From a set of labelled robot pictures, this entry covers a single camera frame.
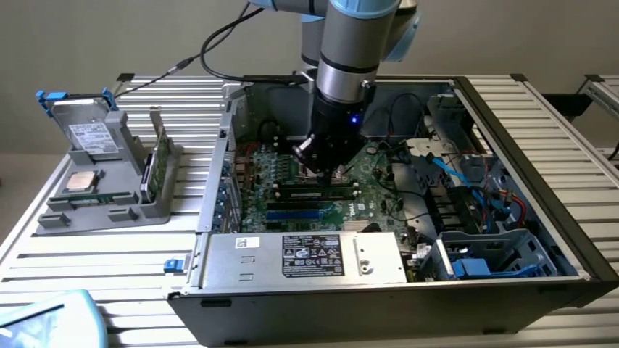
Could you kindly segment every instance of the warning label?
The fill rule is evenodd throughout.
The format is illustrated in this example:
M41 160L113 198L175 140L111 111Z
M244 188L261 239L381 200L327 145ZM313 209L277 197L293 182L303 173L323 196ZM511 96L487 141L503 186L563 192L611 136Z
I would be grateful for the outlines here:
M339 235L283 236L283 275L287 278L344 275Z
M117 147L105 124L85 123L83 125L68 125L79 145L88 154L113 154Z

